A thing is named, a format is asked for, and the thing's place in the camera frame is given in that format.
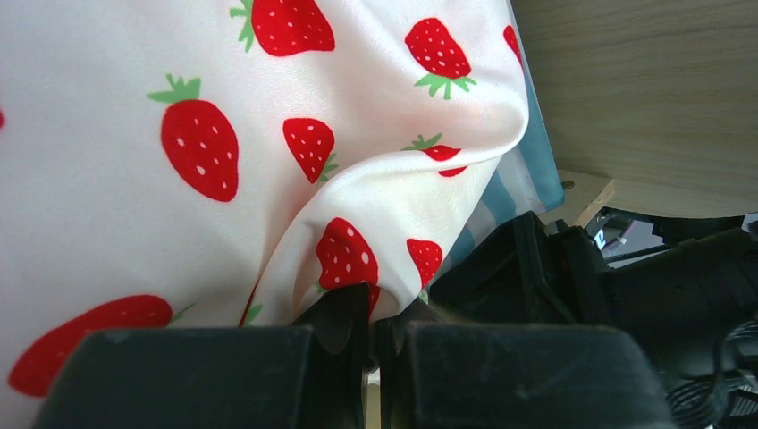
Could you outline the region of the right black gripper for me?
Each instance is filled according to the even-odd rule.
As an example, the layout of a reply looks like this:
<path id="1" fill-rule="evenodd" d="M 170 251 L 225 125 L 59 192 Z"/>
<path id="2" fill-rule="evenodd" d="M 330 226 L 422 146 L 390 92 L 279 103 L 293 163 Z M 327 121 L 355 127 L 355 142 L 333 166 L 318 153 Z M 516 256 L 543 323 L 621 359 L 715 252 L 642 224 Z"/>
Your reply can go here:
<path id="1" fill-rule="evenodd" d="M 651 361 L 682 428 L 757 425 L 757 226 L 615 268 L 584 229 L 526 213 L 441 275 L 430 299 L 493 324 L 604 325 Z"/>

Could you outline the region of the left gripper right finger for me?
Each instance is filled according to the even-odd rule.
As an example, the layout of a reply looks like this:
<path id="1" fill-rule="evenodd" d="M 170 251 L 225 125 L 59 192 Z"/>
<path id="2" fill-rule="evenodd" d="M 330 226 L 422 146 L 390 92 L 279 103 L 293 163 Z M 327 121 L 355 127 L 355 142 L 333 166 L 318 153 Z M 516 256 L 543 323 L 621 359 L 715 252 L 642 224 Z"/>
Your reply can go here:
<path id="1" fill-rule="evenodd" d="M 671 428 L 646 356 L 602 326 L 443 321 L 416 302 L 376 325 L 385 428 Z"/>

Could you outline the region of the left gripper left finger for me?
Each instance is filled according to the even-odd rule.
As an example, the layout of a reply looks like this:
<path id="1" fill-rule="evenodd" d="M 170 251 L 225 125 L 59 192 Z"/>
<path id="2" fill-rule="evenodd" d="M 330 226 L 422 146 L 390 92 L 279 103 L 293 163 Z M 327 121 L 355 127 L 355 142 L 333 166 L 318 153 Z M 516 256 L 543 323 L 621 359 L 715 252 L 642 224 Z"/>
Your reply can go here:
<path id="1" fill-rule="evenodd" d="M 59 374 L 37 428 L 361 428 L 369 288 L 293 324 L 110 330 Z"/>

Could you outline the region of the wooden pet bed frame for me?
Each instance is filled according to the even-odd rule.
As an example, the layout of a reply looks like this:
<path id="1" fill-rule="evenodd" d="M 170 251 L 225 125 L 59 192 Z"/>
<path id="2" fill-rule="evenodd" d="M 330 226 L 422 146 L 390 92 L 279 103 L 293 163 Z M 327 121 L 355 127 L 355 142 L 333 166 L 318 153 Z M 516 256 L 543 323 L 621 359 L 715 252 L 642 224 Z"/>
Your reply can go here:
<path id="1" fill-rule="evenodd" d="M 630 212 L 756 211 L 756 2 L 512 6 L 559 168 L 612 178 Z"/>

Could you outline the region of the blue striped mattress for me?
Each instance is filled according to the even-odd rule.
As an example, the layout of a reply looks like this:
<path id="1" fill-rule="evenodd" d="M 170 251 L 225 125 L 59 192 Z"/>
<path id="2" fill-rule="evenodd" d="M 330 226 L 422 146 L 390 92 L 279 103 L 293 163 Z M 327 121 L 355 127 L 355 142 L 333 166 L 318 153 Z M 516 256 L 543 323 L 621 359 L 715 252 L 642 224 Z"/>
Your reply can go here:
<path id="1" fill-rule="evenodd" d="M 529 122 L 520 142 L 502 157 L 451 249 L 453 261 L 462 260 L 507 221 L 529 211 L 546 213 L 565 200 L 526 52 L 518 28 L 514 31 L 525 71 Z"/>

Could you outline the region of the strawberry print ruffled blanket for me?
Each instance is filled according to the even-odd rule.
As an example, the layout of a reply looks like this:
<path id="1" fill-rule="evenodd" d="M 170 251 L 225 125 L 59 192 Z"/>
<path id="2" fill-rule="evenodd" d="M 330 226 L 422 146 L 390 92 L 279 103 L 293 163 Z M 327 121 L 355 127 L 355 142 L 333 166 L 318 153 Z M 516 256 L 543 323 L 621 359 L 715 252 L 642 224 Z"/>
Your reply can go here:
<path id="1" fill-rule="evenodd" d="M 83 335 L 436 275 L 528 122 L 502 1 L 4 1 L 1 402 Z"/>

